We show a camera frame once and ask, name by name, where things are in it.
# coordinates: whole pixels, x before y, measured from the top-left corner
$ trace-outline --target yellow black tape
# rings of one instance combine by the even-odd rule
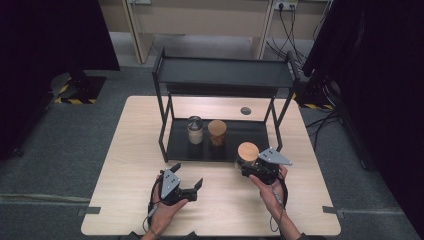
[[[292,100],[296,101],[296,93],[293,94]],[[299,108],[312,108],[312,109],[322,109],[322,110],[333,110],[333,106],[330,104],[317,105],[313,103],[297,103]]]
[[[68,90],[68,88],[69,88],[69,84],[70,84],[70,81],[71,81],[71,80],[72,80],[72,79],[71,79],[71,78],[69,78],[69,79],[66,81],[65,85],[63,85],[63,87],[60,89],[59,94],[58,94],[58,96],[57,96],[56,100],[54,101],[55,103],[68,103],[68,104],[94,104],[94,103],[96,102],[96,100],[97,100],[97,99],[94,99],[94,98],[87,99],[87,98],[74,98],[74,97],[71,97],[71,98],[64,98],[64,97],[62,97],[62,94],[63,94],[64,92],[66,92],[66,90]]]
[[[69,104],[94,104],[96,99],[75,99],[75,98],[61,98],[58,97],[55,103],[69,103]]]

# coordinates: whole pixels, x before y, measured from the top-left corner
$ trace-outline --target power outlet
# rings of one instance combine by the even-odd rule
[[[150,4],[152,4],[152,1],[151,0],[130,0],[130,3],[133,3],[133,4],[140,4],[140,5],[150,5]]]
[[[297,3],[297,0],[278,0],[275,2],[274,9],[280,11],[280,4],[283,4],[283,11],[296,10]]]

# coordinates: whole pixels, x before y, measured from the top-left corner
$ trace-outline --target wrist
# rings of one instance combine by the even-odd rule
[[[151,232],[151,234],[156,237],[155,239],[159,239],[159,237],[162,236],[163,232],[165,232],[166,228],[169,225],[169,223],[163,220],[164,219],[158,219],[158,218],[152,219],[152,223],[149,227],[148,232]]]
[[[281,205],[275,206],[272,211],[269,212],[271,213],[271,216],[272,218],[274,218],[275,222],[278,223],[278,225],[280,224],[280,221],[284,216],[287,217],[286,210]]]
[[[285,210],[281,215],[281,220],[278,221],[278,227],[280,228],[281,234],[283,234],[284,238],[287,240],[295,240],[301,237],[299,230],[289,218]]]
[[[153,231],[152,229],[149,229],[146,234],[141,238],[142,240],[157,240],[159,239],[159,235]]]

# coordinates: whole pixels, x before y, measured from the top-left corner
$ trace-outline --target black panel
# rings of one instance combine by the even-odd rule
[[[119,70],[97,0],[0,1],[0,159],[19,148],[59,74]]]
[[[335,0],[304,70],[315,69],[313,91],[338,85],[354,135],[424,238],[424,2],[396,4]]]
[[[165,57],[160,83],[191,83],[289,88],[293,86],[288,64],[277,61],[191,59]]]
[[[243,142],[252,142],[259,151],[269,148],[266,125],[263,122],[229,121],[224,145],[215,147],[210,143],[207,126],[211,120],[203,120],[203,141],[191,144],[188,141],[187,119],[175,119],[172,122],[168,142],[168,159],[185,161],[234,162],[238,146]]]
[[[168,92],[181,95],[236,96],[272,98],[277,95],[278,88],[256,86],[232,86],[216,84],[166,84]]]

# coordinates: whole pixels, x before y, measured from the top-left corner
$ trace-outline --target forearm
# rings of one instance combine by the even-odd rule
[[[278,223],[281,234],[283,234],[286,240],[296,240],[301,237],[299,230],[291,221],[285,210],[282,210],[281,216],[278,216],[278,218],[274,217],[274,219]]]
[[[141,240],[156,240],[159,239],[159,236],[157,236],[155,233],[152,232],[151,229],[144,234],[144,236],[141,238]]]

